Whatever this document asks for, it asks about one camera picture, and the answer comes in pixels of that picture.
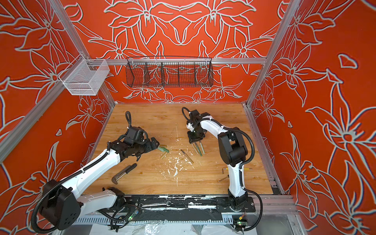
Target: scratched table surface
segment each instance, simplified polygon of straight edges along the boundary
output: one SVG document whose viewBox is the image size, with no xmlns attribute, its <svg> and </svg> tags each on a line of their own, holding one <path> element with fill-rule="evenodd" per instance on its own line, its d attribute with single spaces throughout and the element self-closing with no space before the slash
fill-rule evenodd
<svg viewBox="0 0 376 235">
<path fill-rule="evenodd" d="M 221 124 L 236 126 L 252 137 L 241 104 L 118 104 L 110 116 L 93 157 L 106 148 L 107 141 L 115 141 L 126 132 L 126 111 L 131 112 L 132 126 L 143 128 L 149 138 L 155 137 L 160 144 L 167 145 L 170 152 L 163 159 L 163 153 L 159 150 L 143 154 L 137 167 L 120 178 L 117 185 L 113 184 L 111 178 L 114 175 L 136 162 L 136 157 L 130 156 L 104 173 L 85 193 L 97 193 L 102 191 L 102 187 L 114 186 L 125 194 L 227 194 L 229 179 L 218 182 L 228 175 L 227 170 L 222 174 L 222 168 L 226 167 L 226 164 L 219 154 L 218 140 L 208 132 L 202 140 L 205 154 L 196 154 L 188 142 L 186 119 L 181 111 L 183 106 L 191 111 L 197 109 L 200 113 L 208 112 Z M 249 150 L 248 158 L 250 145 L 248 141 L 246 144 Z M 191 157 L 193 164 L 180 149 Z M 252 168 L 244 173 L 248 189 L 259 194 L 273 193 L 257 146 L 254 159 L 245 167 Z"/>
</svg>

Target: white wire basket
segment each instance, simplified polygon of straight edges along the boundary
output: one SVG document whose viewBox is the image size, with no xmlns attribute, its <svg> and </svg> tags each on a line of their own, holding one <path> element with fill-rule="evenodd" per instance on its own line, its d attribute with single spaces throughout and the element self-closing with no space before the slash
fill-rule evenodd
<svg viewBox="0 0 376 235">
<path fill-rule="evenodd" d="M 91 70 L 85 60 L 78 60 L 69 76 L 60 78 L 68 91 L 75 96 L 97 95 L 110 69 L 104 59 L 97 70 Z"/>
</svg>

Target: wire basket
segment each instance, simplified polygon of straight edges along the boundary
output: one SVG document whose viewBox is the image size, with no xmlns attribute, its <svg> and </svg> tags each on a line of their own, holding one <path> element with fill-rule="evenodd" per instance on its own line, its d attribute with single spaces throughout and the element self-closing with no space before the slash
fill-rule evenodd
<svg viewBox="0 0 376 235">
<path fill-rule="evenodd" d="M 77 61 L 77 66 L 74 65 L 72 73 L 60 80 L 72 95 L 95 96 L 109 72 L 105 59 L 97 70 L 91 70 L 86 61 L 81 59 Z"/>
<path fill-rule="evenodd" d="M 126 77 L 127 85 L 130 87 L 211 87 L 213 85 L 211 58 L 129 57 L 127 61 Z"/>
</svg>

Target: wrench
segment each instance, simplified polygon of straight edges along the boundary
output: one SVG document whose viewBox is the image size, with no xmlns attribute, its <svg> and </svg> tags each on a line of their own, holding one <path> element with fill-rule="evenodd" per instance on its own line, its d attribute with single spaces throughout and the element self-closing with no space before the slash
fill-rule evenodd
<svg viewBox="0 0 376 235">
<path fill-rule="evenodd" d="M 151 204 L 142 204 L 140 203 L 139 207 L 150 207 L 150 206 L 171 206 L 171 201 L 166 201 L 165 203 L 151 203 Z"/>
</svg>

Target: wooden tabletop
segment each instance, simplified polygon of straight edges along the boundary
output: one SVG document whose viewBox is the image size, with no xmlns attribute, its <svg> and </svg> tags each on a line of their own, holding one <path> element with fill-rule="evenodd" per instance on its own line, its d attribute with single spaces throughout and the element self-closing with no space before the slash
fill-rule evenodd
<svg viewBox="0 0 376 235">
<path fill-rule="evenodd" d="M 183 106 L 191 111 L 197 109 L 200 113 L 208 112 L 221 124 L 236 126 L 252 137 L 241 104 L 118 104 L 110 116 L 93 157 L 106 148 L 107 141 L 114 141 L 126 132 L 126 111 L 131 112 L 132 126 L 143 128 L 149 138 L 155 137 L 161 145 L 167 145 L 170 152 L 163 159 L 159 150 L 143 154 L 137 167 L 120 178 L 117 185 L 113 184 L 111 178 L 115 174 L 136 162 L 136 157 L 130 156 L 92 183 L 85 193 L 97 193 L 102 187 L 114 186 L 125 194 L 227 194 L 229 179 L 218 182 L 228 175 L 227 170 L 222 174 L 222 168 L 226 167 L 226 164 L 219 154 L 218 140 L 208 132 L 202 140 L 205 154 L 196 154 L 188 142 L 186 119 L 181 112 Z M 246 157 L 248 158 L 250 146 L 246 139 L 245 141 L 249 151 Z M 191 157 L 193 164 L 180 149 Z M 259 194 L 273 193 L 257 147 L 254 159 L 244 167 L 252 168 L 244 173 L 248 189 Z"/>
</svg>

